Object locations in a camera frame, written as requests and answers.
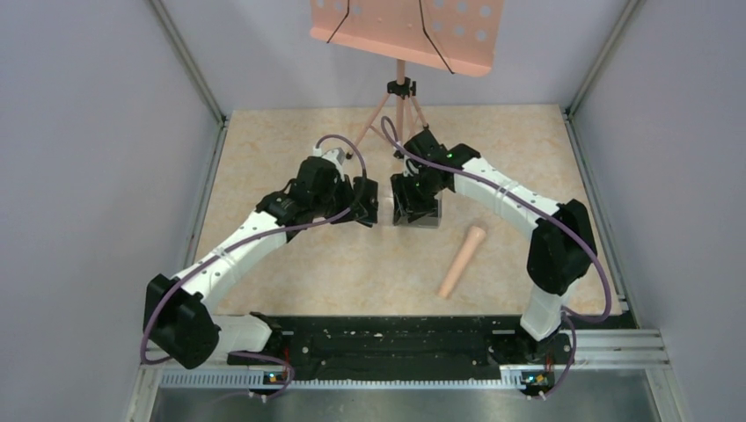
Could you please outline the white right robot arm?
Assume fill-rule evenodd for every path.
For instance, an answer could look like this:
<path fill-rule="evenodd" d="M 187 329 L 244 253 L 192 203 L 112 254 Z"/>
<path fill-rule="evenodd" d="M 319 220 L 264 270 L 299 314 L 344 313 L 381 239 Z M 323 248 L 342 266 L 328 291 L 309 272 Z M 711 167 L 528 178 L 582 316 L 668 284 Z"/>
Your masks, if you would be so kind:
<path fill-rule="evenodd" d="M 444 190 L 475 200 L 508 222 L 529 243 L 526 271 L 534 286 L 520 320 L 518 355 L 541 361 L 552 349 L 570 287 L 599 266 L 589 211 L 578 200 L 548 199 L 491 165 L 476 149 L 450 149 L 424 129 L 399 146 L 405 171 L 392 176 L 399 217 L 414 222 L 435 206 Z"/>

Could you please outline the pink toy microphone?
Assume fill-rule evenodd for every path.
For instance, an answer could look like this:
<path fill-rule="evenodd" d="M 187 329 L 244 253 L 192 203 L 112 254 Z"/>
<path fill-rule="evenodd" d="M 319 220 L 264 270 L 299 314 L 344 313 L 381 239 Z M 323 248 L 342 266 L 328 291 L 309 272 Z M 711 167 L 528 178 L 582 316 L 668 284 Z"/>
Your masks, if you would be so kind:
<path fill-rule="evenodd" d="M 437 296 L 448 299 L 456 288 L 466 267 L 471 263 L 476 250 L 486 239 L 486 231 L 480 226 L 471 226 L 466 233 L 463 243 L 452 259 L 450 267 L 442 279 L 437 290 Z"/>

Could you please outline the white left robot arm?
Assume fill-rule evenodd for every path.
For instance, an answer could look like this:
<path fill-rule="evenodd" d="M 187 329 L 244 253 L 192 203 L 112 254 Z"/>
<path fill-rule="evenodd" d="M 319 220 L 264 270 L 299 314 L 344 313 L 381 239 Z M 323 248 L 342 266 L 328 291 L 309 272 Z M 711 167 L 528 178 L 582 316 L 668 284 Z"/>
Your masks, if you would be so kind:
<path fill-rule="evenodd" d="M 238 229 L 179 273 L 147 285 L 140 357 L 153 365 L 154 344 L 186 369 L 213 354 L 221 328 L 212 313 L 234 285 L 271 252 L 303 230 L 326 224 L 377 223 L 378 183 L 366 173 L 351 178 L 335 158 L 309 156 L 281 190 L 264 196 Z"/>

